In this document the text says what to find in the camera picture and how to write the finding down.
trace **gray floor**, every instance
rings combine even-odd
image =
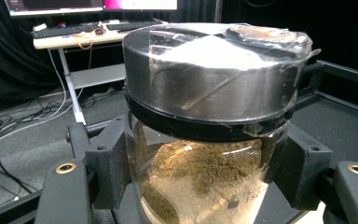
[[[88,124],[112,119],[127,111],[126,102],[122,93],[114,94],[114,91],[109,91],[94,94],[93,97],[100,100],[96,101],[93,106],[83,108],[83,113]],[[62,99],[62,95],[58,95],[43,98],[43,101],[40,102],[44,104],[46,104],[46,101],[61,103]],[[66,105],[70,104],[70,99],[67,99]],[[12,107],[5,111],[0,111],[0,116],[10,115],[17,118],[33,114],[40,108],[39,103],[33,101]],[[19,128],[41,121],[43,120],[22,123]],[[36,189],[42,189],[46,170],[52,164],[59,161],[72,159],[71,146],[65,141],[64,137],[68,125],[74,122],[76,122],[75,117],[72,109],[70,109],[56,119],[35,125],[34,127],[13,133],[1,139],[1,162],[11,174],[19,178],[22,182]],[[5,187],[15,194],[20,192],[19,197],[28,194],[13,180],[1,174],[0,186]],[[0,188],[0,206],[10,203],[13,200],[13,194]]]

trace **computer monitor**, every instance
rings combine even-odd
[[[5,0],[12,17],[102,11],[102,0]]]
[[[104,10],[176,10],[177,0],[103,0]]]

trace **desk leg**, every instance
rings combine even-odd
[[[73,110],[74,110],[76,122],[83,122],[83,124],[86,125],[86,120],[84,119],[83,112],[81,111],[81,107],[79,106],[79,102],[77,101],[74,83],[72,82],[71,79],[71,73],[69,72],[68,63],[66,62],[63,49],[58,49],[58,52],[60,53],[61,63],[63,67],[63,74],[65,75],[68,91],[69,94],[71,95],[71,99],[74,104]]]

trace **keyboard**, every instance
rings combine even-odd
[[[35,39],[41,39],[41,38],[48,38],[48,37],[61,36],[61,35],[75,35],[75,34],[80,34],[82,32],[89,33],[97,28],[101,28],[101,27],[99,27],[98,24],[76,25],[76,26],[69,26],[66,28],[50,28],[41,31],[33,31],[31,32],[31,35]]]
[[[151,25],[162,24],[161,21],[132,21],[128,23],[118,23],[118,24],[106,24],[106,28],[110,31],[117,30],[119,32],[136,30],[139,28],[144,28]]]

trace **white desk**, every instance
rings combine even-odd
[[[123,80],[126,76],[124,64],[116,64],[106,67],[94,68],[85,71],[74,72],[71,74],[66,62],[64,49],[78,47],[77,42],[82,46],[88,46],[92,40],[92,45],[119,42],[123,39],[126,33],[119,34],[117,31],[109,31],[104,27],[106,33],[104,35],[88,35],[87,37],[78,37],[75,39],[74,35],[57,36],[43,39],[34,39],[34,47],[36,49],[57,49],[60,53],[60,58],[63,67],[63,74],[66,79],[67,87],[73,102],[73,110],[76,122],[86,121],[83,112],[77,101],[75,90],[104,84],[113,81]]]

